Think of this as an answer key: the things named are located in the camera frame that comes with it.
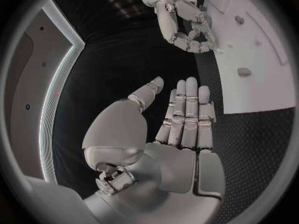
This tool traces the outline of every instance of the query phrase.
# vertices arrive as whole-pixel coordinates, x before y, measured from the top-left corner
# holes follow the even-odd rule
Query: led light strip
[[[39,126],[39,154],[43,176],[47,182],[57,183],[52,157],[52,131],[54,118],[60,94],[66,79],[77,58],[84,49],[85,43],[66,20],[53,0],[49,0],[42,9],[61,33],[72,43],[72,47],[68,50],[59,64],[47,90],[42,106]]]

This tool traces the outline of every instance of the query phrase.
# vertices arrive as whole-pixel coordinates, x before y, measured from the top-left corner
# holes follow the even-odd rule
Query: screw
[[[240,25],[244,24],[244,18],[240,17],[240,16],[235,16],[235,20],[237,23],[239,23]]]

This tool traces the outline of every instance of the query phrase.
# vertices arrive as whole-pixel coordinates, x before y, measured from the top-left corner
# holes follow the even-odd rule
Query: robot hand
[[[162,35],[169,43],[182,50],[203,53],[216,47],[216,40],[210,27],[211,18],[196,5],[197,0],[142,0],[147,6],[153,6],[158,17]],[[188,35],[178,31],[176,15],[191,21],[192,30]],[[203,33],[207,41],[195,39]]]
[[[212,149],[212,121],[216,122],[210,90],[189,77],[180,80],[170,93],[169,105],[156,143],[192,150]]]
[[[88,165],[101,172],[96,182],[101,190],[114,194],[134,182],[124,167],[136,163],[143,154],[147,122],[141,113],[163,89],[163,79],[155,78],[103,110],[88,129],[82,148]]]

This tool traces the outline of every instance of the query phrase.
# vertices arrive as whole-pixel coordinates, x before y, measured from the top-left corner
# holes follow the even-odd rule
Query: humanoid robot
[[[154,6],[163,37],[189,52],[215,47],[215,38],[196,0],[143,0]],[[175,13],[192,22],[189,35],[177,31]],[[194,39],[203,32],[206,42]],[[99,191],[86,204],[100,223],[210,223],[224,198],[224,171],[213,153],[214,105],[207,86],[194,77],[170,93],[155,141],[146,144],[142,116],[163,89],[153,81],[103,110],[88,129],[82,148],[99,172]]]

